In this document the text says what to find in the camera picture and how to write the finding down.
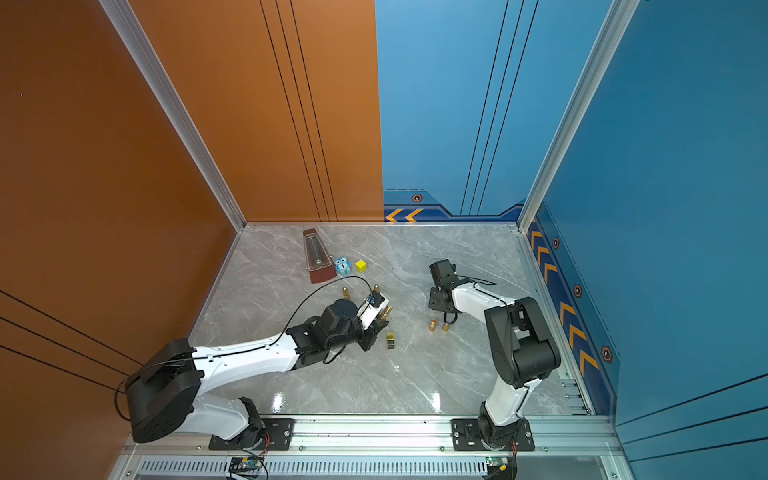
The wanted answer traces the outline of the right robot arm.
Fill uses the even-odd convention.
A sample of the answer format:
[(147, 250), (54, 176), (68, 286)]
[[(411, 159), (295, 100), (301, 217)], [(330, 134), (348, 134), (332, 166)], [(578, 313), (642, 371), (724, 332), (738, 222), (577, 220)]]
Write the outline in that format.
[(493, 293), (480, 280), (460, 276), (449, 260), (429, 266), (434, 286), (428, 307), (446, 327), (461, 314), (487, 331), (497, 380), (475, 419), (451, 422), (456, 451), (531, 452), (535, 449), (523, 408), (534, 390), (561, 365), (561, 355), (537, 301)]

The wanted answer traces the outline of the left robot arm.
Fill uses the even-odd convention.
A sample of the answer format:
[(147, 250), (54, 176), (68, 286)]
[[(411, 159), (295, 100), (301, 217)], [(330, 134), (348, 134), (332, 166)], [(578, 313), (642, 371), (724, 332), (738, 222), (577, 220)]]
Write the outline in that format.
[(133, 441), (199, 433), (236, 449), (258, 445), (265, 424), (254, 402), (227, 400), (214, 390), (259, 375), (329, 364), (351, 344), (368, 351), (387, 326), (390, 310), (389, 300), (374, 291), (362, 305), (338, 299), (321, 315), (265, 339), (219, 347), (169, 342), (123, 384)]

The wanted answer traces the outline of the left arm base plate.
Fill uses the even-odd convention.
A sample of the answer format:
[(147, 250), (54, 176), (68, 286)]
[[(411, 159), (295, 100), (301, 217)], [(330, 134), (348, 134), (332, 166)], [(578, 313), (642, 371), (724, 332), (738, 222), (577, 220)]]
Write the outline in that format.
[(260, 425), (248, 426), (231, 440), (212, 436), (208, 445), (211, 451), (249, 450), (249, 451), (287, 451), (293, 437), (295, 420), (293, 418), (267, 418)]

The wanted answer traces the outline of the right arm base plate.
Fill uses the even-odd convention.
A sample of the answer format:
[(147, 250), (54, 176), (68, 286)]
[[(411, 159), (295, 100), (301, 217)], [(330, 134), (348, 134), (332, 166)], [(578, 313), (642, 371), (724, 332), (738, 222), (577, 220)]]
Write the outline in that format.
[(506, 426), (494, 425), (485, 417), (451, 421), (455, 451), (533, 452), (536, 449), (530, 423), (522, 418)]

